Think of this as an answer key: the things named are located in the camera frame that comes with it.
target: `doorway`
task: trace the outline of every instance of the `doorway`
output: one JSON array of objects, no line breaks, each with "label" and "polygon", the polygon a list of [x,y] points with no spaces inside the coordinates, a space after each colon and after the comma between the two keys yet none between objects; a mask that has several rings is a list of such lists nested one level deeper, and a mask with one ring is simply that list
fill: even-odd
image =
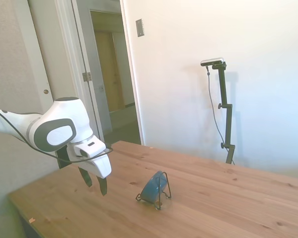
[{"label": "doorway", "polygon": [[112,128],[105,142],[141,144],[122,16],[90,13]]}]

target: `wooden door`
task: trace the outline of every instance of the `wooden door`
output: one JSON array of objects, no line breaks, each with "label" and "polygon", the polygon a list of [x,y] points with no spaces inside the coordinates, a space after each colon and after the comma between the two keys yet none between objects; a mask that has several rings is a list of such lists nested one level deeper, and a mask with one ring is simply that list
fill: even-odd
[{"label": "wooden door", "polygon": [[110,32],[96,32],[95,38],[108,109],[110,112],[123,109],[125,108],[125,103],[116,60],[113,35]]}]

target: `black metal pole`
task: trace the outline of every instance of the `black metal pole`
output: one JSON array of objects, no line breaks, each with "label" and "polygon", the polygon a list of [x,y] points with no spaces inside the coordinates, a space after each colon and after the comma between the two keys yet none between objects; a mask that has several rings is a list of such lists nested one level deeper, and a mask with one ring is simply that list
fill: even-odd
[{"label": "black metal pole", "polygon": [[219,71],[221,100],[222,100],[222,103],[219,104],[219,109],[220,108],[226,109],[225,144],[221,143],[221,147],[228,149],[226,163],[231,164],[233,160],[235,145],[230,144],[233,105],[227,104],[225,73],[224,73],[224,71],[226,70],[226,63],[223,62],[221,64],[215,64],[212,66],[212,69],[217,69]]}]

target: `wood grain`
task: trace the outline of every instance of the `wood grain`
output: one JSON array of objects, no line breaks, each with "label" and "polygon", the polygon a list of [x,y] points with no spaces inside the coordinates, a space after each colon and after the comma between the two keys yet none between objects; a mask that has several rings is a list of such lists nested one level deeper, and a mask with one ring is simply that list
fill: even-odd
[{"label": "wood grain", "polygon": [[[10,195],[42,237],[298,238],[298,179],[118,142],[102,196],[68,166]],[[158,170],[172,199],[135,197]]]}]

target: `black cable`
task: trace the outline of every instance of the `black cable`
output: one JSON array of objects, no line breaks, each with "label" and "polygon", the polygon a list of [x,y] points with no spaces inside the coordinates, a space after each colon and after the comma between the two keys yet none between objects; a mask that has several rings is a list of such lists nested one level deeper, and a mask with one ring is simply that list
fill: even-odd
[{"label": "black cable", "polygon": [[217,130],[218,130],[218,132],[219,132],[219,134],[220,134],[220,137],[221,137],[221,139],[222,139],[222,142],[223,142],[223,144],[225,144],[225,143],[224,143],[223,136],[222,136],[222,134],[221,134],[221,132],[220,132],[220,129],[219,129],[219,126],[218,126],[217,120],[216,120],[216,118],[215,118],[215,112],[214,112],[213,100],[212,100],[212,97],[211,97],[211,91],[210,91],[210,72],[209,72],[209,67],[207,67],[207,66],[206,66],[206,68],[207,68],[207,71],[208,71],[208,80],[209,80],[209,96],[210,96],[210,101],[211,101],[211,105],[212,105],[213,118],[214,118],[215,125],[217,126]]},{"label": "black cable", "polygon": [[84,159],[84,160],[80,160],[80,161],[68,161],[68,160],[64,160],[64,159],[61,159],[61,158],[59,158],[59,157],[56,157],[56,156],[54,156],[54,155],[50,155],[49,153],[46,153],[46,152],[44,152],[44,151],[41,151],[41,150],[38,150],[38,149],[36,149],[36,148],[34,148],[26,139],[25,139],[25,137],[21,134],[21,132],[17,129],[17,128],[15,128],[15,126],[4,116],[4,115],[2,115],[1,113],[0,113],[0,117],[2,117],[18,134],[19,134],[19,136],[24,140],[24,142],[28,145],[28,146],[30,146],[30,148],[31,149],[33,149],[33,150],[35,150],[35,151],[37,151],[37,152],[40,152],[40,153],[42,153],[42,154],[44,154],[44,155],[48,155],[48,156],[51,156],[51,157],[53,157],[53,158],[55,158],[55,159],[57,159],[57,160],[59,160],[59,161],[63,161],[63,162],[71,162],[71,163],[80,163],[80,162],[85,162],[85,161],[89,161],[89,160],[93,160],[93,159],[95,159],[95,158],[98,158],[98,157],[100,157],[100,156],[103,156],[103,155],[107,155],[107,154],[109,154],[109,153],[111,153],[112,151],[113,151],[113,148],[111,148],[111,147],[109,147],[109,148],[107,148],[107,149],[109,149],[109,151],[107,151],[107,152],[105,152],[105,153],[103,153],[103,154],[99,154],[99,155],[96,155],[96,156],[94,156],[94,157],[92,157],[92,158],[88,158],[88,159]]}]

